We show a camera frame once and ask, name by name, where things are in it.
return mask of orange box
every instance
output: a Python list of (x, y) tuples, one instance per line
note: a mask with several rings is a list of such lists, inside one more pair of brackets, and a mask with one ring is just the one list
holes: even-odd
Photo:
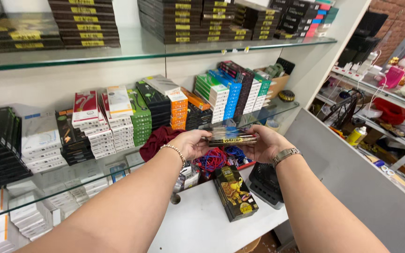
[(188, 107), (181, 107), (181, 108), (173, 109), (172, 117), (182, 116), (182, 115), (187, 116), (187, 112), (188, 112), (187, 109), (188, 109)]
[(188, 102), (192, 105), (198, 107), (201, 111), (205, 111), (210, 109), (210, 104), (205, 103), (202, 99), (200, 99), (197, 95), (191, 93), (184, 87), (181, 87), (180, 90), (187, 96)]
[(187, 115), (181, 115), (181, 116), (175, 116), (175, 117), (171, 117), (170, 119), (170, 123), (172, 125), (178, 124), (178, 123), (182, 123), (185, 122), (187, 120)]
[(182, 123), (172, 124), (172, 129), (173, 130), (177, 130), (177, 129), (185, 130), (185, 121)]
[(168, 95), (168, 98), (172, 102), (172, 109), (183, 108), (188, 106), (188, 98), (184, 95), (182, 91), (173, 92)]

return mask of maroon cloth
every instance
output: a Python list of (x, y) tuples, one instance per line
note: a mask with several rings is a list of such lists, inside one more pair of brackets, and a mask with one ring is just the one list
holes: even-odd
[(154, 130), (149, 136), (149, 139), (140, 148), (140, 155), (145, 162), (151, 160), (157, 152), (159, 152), (160, 147), (170, 142), (172, 139), (176, 138), (180, 133), (185, 132), (185, 130), (173, 130), (169, 126), (161, 126)]

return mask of brick wall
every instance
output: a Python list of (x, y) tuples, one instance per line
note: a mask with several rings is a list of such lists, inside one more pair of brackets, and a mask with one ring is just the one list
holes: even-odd
[(372, 0), (369, 10), (388, 15), (387, 21), (376, 35), (376, 37), (379, 38), (384, 37), (385, 33), (397, 17), (398, 12), (403, 10), (403, 13), (399, 15), (398, 19), (390, 29), (391, 36), (388, 42), (381, 47), (382, 54), (376, 64), (382, 66), (405, 38), (405, 0)]

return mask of black fan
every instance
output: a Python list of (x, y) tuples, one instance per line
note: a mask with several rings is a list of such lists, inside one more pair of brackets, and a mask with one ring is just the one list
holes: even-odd
[(256, 163), (246, 184), (250, 191), (274, 209), (281, 209), (284, 206), (284, 198), (273, 164)]

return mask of forearm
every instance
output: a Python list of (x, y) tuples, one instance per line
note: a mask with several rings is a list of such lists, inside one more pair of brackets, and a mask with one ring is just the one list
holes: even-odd
[(310, 170), (292, 155), (276, 167), (293, 234), (302, 252), (388, 252)]
[[(106, 188), (22, 251), (37, 252), (37, 243), (42, 244), (43, 252), (69, 252), (67, 245), (72, 244), (88, 246), (86, 252), (147, 251), (165, 216), (181, 167), (175, 150), (160, 150), (135, 173)], [(73, 252), (81, 250), (76, 247)]]

